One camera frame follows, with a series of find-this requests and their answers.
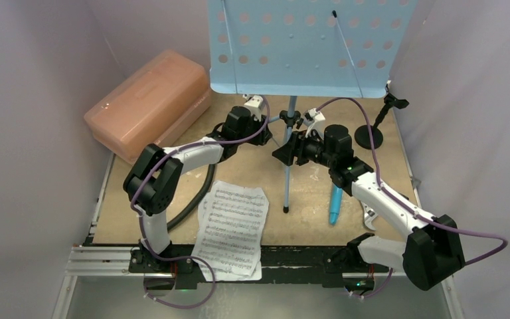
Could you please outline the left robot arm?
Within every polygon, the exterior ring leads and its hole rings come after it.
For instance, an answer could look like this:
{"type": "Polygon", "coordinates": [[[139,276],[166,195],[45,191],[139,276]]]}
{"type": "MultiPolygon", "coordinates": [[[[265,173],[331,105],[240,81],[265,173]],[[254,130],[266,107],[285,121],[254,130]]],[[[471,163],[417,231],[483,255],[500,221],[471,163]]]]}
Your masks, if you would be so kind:
{"type": "Polygon", "coordinates": [[[265,145],[271,138],[268,114],[257,116],[245,106],[235,106],[224,122],[201,139],[176,147],[147,145],[128,173],[123,189],[137,213],[140,245],[148,250],[145,262],[156,272],[169,268],[172,257],[167,208],[184,173],[231,158],[239,145],[265,145]]]}

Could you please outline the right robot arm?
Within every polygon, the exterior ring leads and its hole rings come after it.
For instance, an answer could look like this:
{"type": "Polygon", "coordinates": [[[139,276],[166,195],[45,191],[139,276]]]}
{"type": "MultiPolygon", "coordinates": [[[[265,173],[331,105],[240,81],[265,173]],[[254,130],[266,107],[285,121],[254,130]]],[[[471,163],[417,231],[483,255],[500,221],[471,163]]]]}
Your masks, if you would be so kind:
{"type": "Polygon", "coordinates": [[[404,272],[412,284],[427,291],[465,267],[456,222],[447,215],[435,217],[394,194],[371,166],[354,155],[346,127],[332,124],[322,135],[293,132],[272,155],[286,166],[309,161],[325,166],[336,187],[367,205],[405,238],[400,242],[365,233],[349,241],[340,260],[352,269],[386,266],[404,272]]]}

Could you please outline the black microphone desk stand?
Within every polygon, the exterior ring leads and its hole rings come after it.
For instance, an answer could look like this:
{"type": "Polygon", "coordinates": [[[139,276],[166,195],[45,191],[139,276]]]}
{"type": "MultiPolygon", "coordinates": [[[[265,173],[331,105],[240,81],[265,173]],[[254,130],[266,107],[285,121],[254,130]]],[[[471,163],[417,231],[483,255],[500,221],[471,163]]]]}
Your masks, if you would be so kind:
{"type": "Polygon", "coordinates": [[[386,86],[386,95],[384,96],[383,101],[384,106],[381,108],[374,124],[371,126],[372,139],[370,140],[368,126],[366,124],[359,126],[355,130],[354,137],[356,143],[367,150],[371,150],[372,148],[376,149],[382,145],[384,137],[383,133],[379,130],[379,126],[388,115],[389,110],[392,108],[401,110],[409,105],[409,101],[407,99],[399,99],[390,93],[388,86],[386,86]]]}

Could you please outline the blue music stand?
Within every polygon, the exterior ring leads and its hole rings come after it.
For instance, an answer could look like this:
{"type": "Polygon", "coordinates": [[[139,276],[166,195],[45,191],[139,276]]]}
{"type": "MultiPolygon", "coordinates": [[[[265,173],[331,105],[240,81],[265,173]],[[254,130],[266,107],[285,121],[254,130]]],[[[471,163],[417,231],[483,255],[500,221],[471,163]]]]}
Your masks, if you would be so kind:
{"type": "Polygon", "coordinates": [[[209,1],[221,94],[381,98],[414,0],[209,1]]]}

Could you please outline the sheet music top page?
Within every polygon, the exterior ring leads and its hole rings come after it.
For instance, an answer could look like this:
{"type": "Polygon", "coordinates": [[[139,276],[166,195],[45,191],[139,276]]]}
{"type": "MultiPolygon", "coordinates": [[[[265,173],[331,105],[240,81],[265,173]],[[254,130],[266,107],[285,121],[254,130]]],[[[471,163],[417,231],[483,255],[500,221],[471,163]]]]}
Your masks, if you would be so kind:
{"type": "Polygon", "coordinates": [[[192,255],[207,281],[211,264],[235,274],[251,275],[261,257],[261,240],[269,201],[260,187],[216,181],[208,192],[205,220],[199,223],[192,255]]]}

